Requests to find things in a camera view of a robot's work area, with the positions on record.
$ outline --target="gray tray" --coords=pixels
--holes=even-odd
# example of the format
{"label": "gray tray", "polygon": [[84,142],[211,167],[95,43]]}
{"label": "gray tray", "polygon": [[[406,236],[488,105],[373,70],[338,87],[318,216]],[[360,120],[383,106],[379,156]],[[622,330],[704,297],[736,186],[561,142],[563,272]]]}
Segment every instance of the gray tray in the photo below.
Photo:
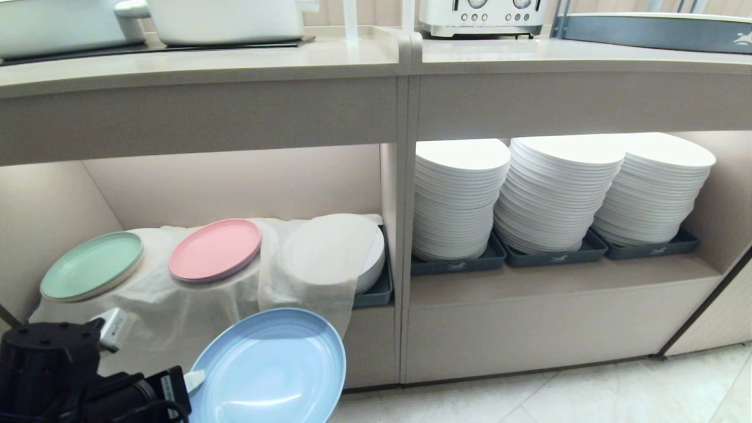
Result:
{"label": "gray tray", "polygon": [[752,27],[744,18],[568,14],[554,19],[551,37],[666,50],[752,54]]}
{"label": "gray tray", "polygon": [[686,230],[679,229],[679,233],[669,242],[664,244],[639,245],[637,247],[623,247],[611,244],[607,239],[592,230],[598,238],[608,246],[606,257],[611,260],[626,260],[630,258],[667,256],[671,254],[691,253],[697,248],[700,240]]}
{"label": "gray tray", "polygon": [[410,275],[440,275],[443,273],[481,272],[484,270],[499,269],[507,257],[502,243],[491,232],[488,238],[488,247],[480,257],[472,260],[449,260],[441,262],[427,262],[412,256]]}
{"label": "gray tray", "polygon": [[513,267],[556,266],[558,264],[591,263],[599,261],[605,254],[606,244],[592,230],[582,239],[582,247],[575,252],[525,254],[502,244],[507,251],[507,264]]}
{"label": "gray tray", "polygon": [[387,233],[384,226],[380,226],[381,232],[384,233],[384,253],[387,260],[384,262],[384,270],[381,271],[378,281],[368,291],[357,294],[353,302],[354,309],[365,307],[383,307],[392,303],[392,293],[394,292],[394,279],[392,279],[392,261],[389,259],[389,243],[387,242]]}

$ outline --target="dark gray tray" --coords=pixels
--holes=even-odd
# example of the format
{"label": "dark gray tray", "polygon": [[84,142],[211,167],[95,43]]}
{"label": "dark gray tray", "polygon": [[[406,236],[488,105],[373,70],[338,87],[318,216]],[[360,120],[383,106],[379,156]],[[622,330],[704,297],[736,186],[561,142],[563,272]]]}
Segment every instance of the dark gray tray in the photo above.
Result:
{"label": "dark gray tray", "polygon": [[664,244],[639,245],[637,247],[623,247],[611,244],[607,239],[592,230],[608,246],[606,257],[611,260],[626,260],[630,258],[657,257],[671,254],[691,253],[697,248],[700,240],[686,230],[679,229],[679,233],[669,242]]}
{"label": "dark gray tray", "polygon": [[605,254],[606,244],[593,231],[588,230],[582,239],[579,251],[569,253],[525,254],[504,244],[507,251],[507,264],[514,267],[556,266],[558,264],[591,263],[599,261]]}
{"label": "dark gray tray", "polygon": [[72,51],[68,53],[49,54],[46,56],[19,57],[18,59],[0,59],[0,66],[23,65],[26,63],[49,62],[51,60],[78,59],[81,57],[119,56],[120,54],[133,53],[159,53],[163,51],[193,51],[193,50],[231,50],[239,48],[276,48],[276,47],[300,47],[310,43],[316,37],[303,37],[297,40],[277,41],[271,43],[255,44],[221,44],[211,46],[165,46],[164,44],[131,44],[121,47],[96,48],[93,50]]}
{"label": "dark gray tray", "polygon": [[440,275],[443,273],[481,272],[484,270],[499,269],[507,257],[502,243],[491,232],[488,238],[488,247],[482,256],[473,260],[450,260],[430,263],[418,257],[412,256],[410,275]]}
{"label": "dark gray tray", "polygon": [[384,233],[384,253],[387,260],[384,262],[384,270],[381,271],[378,281],[368,291],[357,294],[353,302],[354,309],[365,307],[383,307],[392,303],[392,293],[394,292],[394,279],[392,279],[392,261],[389,259],[389,242],[387,242],[387,233],[384,226],[380,226],[381,232]]}
{"label": "dark gray tray", "polygon": [[569,14],[554,19],[551,38],[666,50],[752,54],[752,28],[739,18],[685,14]]}

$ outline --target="green plate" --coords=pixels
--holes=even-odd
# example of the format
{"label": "green plate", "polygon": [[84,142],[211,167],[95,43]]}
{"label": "green plate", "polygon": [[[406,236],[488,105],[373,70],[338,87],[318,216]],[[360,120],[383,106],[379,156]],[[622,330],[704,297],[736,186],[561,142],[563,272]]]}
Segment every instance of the green plate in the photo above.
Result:
{"label": "green plate", "polygon": [[90,239],[70,250],[50,267],[41,293],[59,301],[81,301],[115,288],[140,263],[144,244],[130,232]]}

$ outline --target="pot handle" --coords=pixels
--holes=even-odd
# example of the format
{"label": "pot handle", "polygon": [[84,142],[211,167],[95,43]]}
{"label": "pot handle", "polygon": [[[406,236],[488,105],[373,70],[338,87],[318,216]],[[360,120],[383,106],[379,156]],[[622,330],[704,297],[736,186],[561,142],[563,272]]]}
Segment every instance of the pot handle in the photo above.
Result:
{"label": "pot handle", "polygon": [[301,12],[318,12],[319,0],[297,0]]}
{"label": "pot handle", "polygon": [[119,17],[146,18],[149,14],[149,4],[146,0],[125,0],[115,5],[115,14]]}

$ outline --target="white pot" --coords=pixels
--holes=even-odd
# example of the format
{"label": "white pot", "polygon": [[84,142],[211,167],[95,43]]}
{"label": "white pot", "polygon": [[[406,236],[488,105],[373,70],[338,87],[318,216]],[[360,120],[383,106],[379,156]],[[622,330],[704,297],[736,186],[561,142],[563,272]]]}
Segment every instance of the white pot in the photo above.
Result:
{"label": "white pot", "polygon": [[[145,0],[128,0],[121,6],[142,11],[144,3]],[[317,11],[318,5],[318,0],[148,1],[157,35],[167,45],[246,44],[301,38],[302,12]]]}
{"label": "white pot", "polygon": [[0,58],[67,53],[144,42],[119,0],[0,0]]}

